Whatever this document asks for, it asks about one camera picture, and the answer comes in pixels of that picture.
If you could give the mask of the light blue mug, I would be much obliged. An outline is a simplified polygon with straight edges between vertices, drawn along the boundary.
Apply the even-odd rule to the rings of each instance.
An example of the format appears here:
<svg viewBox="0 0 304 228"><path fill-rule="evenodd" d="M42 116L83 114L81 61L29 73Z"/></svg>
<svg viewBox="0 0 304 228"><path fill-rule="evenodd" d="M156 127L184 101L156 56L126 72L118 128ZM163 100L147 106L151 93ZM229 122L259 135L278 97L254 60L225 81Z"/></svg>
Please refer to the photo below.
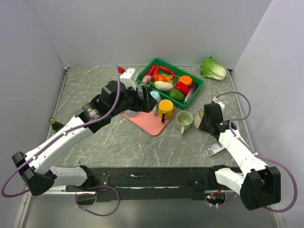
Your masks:
<svg viewBox="0 0 304 228"><path fill-rule="evenodd" d="M157 101L157 104L155 105L155 107L152 110L153 114L157 115L158 103L160 102L161 97L160 97L160 94L157 91L151 91L150 94Z"/></svg>

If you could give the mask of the cream mug black handle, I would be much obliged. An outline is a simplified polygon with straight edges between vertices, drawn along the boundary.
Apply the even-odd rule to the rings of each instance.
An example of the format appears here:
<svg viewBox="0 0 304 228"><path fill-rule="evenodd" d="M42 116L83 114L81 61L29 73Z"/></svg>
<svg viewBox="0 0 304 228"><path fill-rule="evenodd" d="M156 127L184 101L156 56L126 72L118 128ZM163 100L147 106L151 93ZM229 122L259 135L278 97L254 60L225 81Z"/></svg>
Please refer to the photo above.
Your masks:
<svg viewBox="0 0 304 228"><path fill-rule="evenodd" d="M202 118L204 116L204 109L200 109L196 117L194 118L194 126L199 129L200 123L202 121Z"/></svg>

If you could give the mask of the yellow mug black handle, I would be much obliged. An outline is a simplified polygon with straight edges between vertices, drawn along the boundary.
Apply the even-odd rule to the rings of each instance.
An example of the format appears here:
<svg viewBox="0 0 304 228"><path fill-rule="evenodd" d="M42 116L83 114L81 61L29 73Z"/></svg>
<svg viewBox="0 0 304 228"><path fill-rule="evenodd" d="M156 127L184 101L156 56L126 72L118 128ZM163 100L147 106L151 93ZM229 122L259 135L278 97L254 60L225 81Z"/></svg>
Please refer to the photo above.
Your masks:
<svg viewBox="0 0 304 228"><path fill-rule="evenodd" d="M174 104L171 100L163 99L158 104L158 116L161 118L161 122L169 120L174 115Z"/></svg>

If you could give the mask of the light green mug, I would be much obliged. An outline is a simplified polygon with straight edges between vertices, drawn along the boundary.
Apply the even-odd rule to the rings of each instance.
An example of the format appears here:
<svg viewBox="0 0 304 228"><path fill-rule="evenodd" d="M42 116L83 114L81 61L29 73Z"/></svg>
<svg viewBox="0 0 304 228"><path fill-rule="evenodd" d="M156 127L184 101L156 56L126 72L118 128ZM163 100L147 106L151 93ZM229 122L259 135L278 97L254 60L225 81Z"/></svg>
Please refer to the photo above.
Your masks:
<svg viewBox="0 0 304 228"><path fill-rule="evenodd" d="M175 127L180 132L180 134L184 134L193 122L193 116L191 113L187 111L180 111L176 115Z"/></svg>

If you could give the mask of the grey mug pink rim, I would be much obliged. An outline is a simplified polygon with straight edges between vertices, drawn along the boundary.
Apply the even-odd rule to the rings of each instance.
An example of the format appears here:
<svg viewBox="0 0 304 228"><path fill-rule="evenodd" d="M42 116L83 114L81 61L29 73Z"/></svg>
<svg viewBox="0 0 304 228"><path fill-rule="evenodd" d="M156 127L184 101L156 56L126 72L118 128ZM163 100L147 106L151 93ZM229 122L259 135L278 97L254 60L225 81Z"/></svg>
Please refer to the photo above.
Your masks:
<svg viewBox="0 0 304 228"><path fill-rule="evenodd" d="M138 112L132 110L126 110L124 112L125 116L128 118L135 118L138 115Z"/></svg>

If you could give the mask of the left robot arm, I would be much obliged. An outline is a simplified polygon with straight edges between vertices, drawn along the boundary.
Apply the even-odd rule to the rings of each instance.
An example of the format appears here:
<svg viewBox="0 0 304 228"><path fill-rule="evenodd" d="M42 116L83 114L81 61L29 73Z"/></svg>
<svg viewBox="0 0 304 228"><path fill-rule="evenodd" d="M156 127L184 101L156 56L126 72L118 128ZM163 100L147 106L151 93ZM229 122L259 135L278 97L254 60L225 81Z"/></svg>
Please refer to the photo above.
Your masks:
<svg viewBox="0 0 304 228"><path fill-rule="evenodd" d="M149 113L156 104L147 87L139 94L137 89L122 82L111 81L51 138L27 153L15 153L12 159L33 196L57 186L77 186L88 191L95 185L95 176L88 167L55 167L54 163L83 139L108 125L113 117L126 110Z"/></svg>

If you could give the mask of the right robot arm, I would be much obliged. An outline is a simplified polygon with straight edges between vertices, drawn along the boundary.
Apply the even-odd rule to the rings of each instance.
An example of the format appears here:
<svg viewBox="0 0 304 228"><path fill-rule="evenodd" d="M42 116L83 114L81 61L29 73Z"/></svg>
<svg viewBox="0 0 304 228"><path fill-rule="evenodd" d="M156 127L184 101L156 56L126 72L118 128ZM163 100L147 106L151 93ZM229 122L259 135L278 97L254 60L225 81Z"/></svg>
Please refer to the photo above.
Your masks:
<svg viewBox="0 0 304 228"><path fill-rule="evenodd" d="M222 185L237 193L248 210L279 203L281 200L281 173L269 167L247 148L237 127L223 119L217 103L204 105L204 114L199 129L215 137L233 157L241 172L232 171L226 165L209 169L208 185L219 189Z"/></svg>

